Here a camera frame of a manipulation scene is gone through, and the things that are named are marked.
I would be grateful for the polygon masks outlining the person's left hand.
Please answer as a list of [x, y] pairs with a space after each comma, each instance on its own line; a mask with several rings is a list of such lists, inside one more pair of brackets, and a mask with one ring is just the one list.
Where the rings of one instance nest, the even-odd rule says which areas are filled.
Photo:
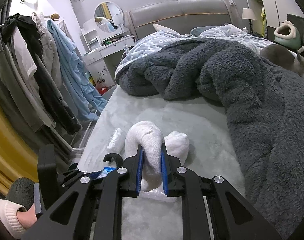
[[37, 221], [35, 204], [32, 204], [27, 211], [17, 211], [17, 219], [21, 226], [28, 230]]

